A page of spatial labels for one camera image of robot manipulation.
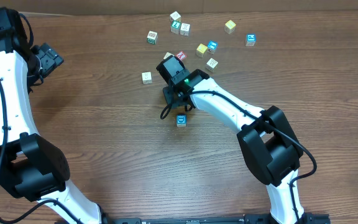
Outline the blue D wooden block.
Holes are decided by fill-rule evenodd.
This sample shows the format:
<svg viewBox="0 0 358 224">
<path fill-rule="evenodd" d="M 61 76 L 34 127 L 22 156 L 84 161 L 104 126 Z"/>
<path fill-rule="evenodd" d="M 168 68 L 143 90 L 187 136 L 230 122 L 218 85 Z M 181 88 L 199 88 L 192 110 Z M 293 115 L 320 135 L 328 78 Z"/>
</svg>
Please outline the blue D wooden block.
<svg viewBox="0 0 358 224">
<path fill-rule="evenodd" d="M 186 115 L 184 115 L 184 114 L 177 115 L 177 118 L 176 118 L 177 127 L 185 127 L 187 124 L 186 121 L 187 121 Z"/>
</svg>

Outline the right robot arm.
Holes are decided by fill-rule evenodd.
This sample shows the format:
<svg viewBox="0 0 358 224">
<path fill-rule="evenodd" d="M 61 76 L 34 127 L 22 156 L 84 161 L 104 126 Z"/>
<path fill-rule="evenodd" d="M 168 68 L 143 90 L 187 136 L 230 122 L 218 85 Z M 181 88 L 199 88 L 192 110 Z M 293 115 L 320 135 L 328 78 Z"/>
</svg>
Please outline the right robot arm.
<svg viewBox="0 0 358 224">
<path fill-rule="evenodd" d="M 276 106 L 265 110 L 250 105 L 221 88 L 204 71 L 189 72 L 174 56 L 156 67 L 167 83 L 167 102 L 161 119 L 171 109 L 205 111 L 231 128 L 237 136 L 248 170 L 267 188 L 270 213 L 256 215 L 265 223 L 312 223 L 313 214 L 301 206 L 297 182 L 313 175 L 313 155 L 297 139 L 284 112 Z"/>
</svg>

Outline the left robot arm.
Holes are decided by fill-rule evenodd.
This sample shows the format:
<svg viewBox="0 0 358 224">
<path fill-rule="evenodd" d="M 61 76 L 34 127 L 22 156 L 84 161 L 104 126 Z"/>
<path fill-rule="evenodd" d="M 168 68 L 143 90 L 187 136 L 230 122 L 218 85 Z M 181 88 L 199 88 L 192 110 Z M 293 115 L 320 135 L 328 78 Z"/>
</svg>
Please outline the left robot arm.
<svg viewBox="0 0 358 224">
<path fill-rule="evenodd" d="M 32 87 L 62 62 L 48 44 L 34 44 L 23 14 L 0 8 L 0 188 L 48 206 L 65 223 L 107 223 L 100 206 L 71 181 L 65 155 L 39 134 L 32 116 Z"/>
</svg>

